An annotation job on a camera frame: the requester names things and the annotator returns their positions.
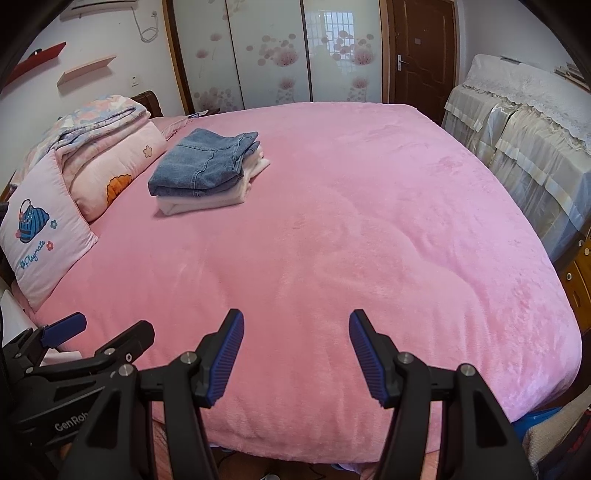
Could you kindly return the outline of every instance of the wooden shelf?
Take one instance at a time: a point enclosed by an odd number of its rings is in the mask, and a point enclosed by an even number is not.
[[[79,67],[66,70],[64,73],[61,74],[60,79],[57,81],[57,86],[60,86],[63,83],[78,78],[86,73],[94,72],[95,70],[106,67],[116,57],[117,55],[109,55],[108,57],[93,60],[88,63],[85,63],[84,65],[80,65]]]
[[[60,52],[63,50],[63,48],[65,46],[66,46],[66,42],[62,42],[58,45],[53,45],[52,47],[49,47],[46,50],[42,50],[41,52],[39,52],[36,55],[31,55],[26,60],[23,60],[12,71],[12,73],[8,77],[8,80],[6,81],[6,85],[15,81],[21,75],[26,74],[26,72],[28,72],[29,70],[32,70],[35,67],[38,67],[39,65],[41,65],[49,60],[55,59],[60,54]]]

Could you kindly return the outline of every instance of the wall socket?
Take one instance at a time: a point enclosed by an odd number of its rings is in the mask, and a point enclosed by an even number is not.
[[[132,75],[129,77],[129,85],[131,87],[137,87],[139,85],[139,75]]]

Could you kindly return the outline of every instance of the blue gripper pad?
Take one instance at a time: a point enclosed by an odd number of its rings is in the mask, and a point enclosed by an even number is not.
[[[349,316],[349,337],[371,396],[383,408],[390,408],[389,387],[397,387],[389,385],[395,375],[394,362],[363,310],[354,310]]]
[[[201,362],[194,392],[199,406],[211,408],[222,398],[243,337],[244,316],[232,309],[217,333],[207,335],[197,348]]]
[[[86,317],[80,312],[44,327],[41,344],[47,348],[57,348],[86,330]]]

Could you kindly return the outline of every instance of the metal screw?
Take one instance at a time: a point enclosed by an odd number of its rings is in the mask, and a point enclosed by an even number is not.
[[[473,377],[474,375],[476,375],[476,368],[474,368],[470,364],[463,364],[460,367],[460,372],[462,372],[467,377]]]
[[[119,375],[128,377],[134,372],[134,366],[130,364],[121,365],[119,367]]]
[[[185,352],[181,355],[181,362],[186,365],[191,365],[197,361],[197,354],[195,352]]]
[[[404,365],[408,365],[412,363],[414,360],[414,356],[408,352],[401,352],[398,354],[398,361]]]

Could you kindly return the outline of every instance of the orange flower print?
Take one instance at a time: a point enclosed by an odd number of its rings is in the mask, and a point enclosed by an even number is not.
[[[127,185],[131,183],[133,179],[131,175],[119,175],[111,179],[107,185],[107,207],[111,206],[111,203],[119,196],[119,194],[125,190]]]

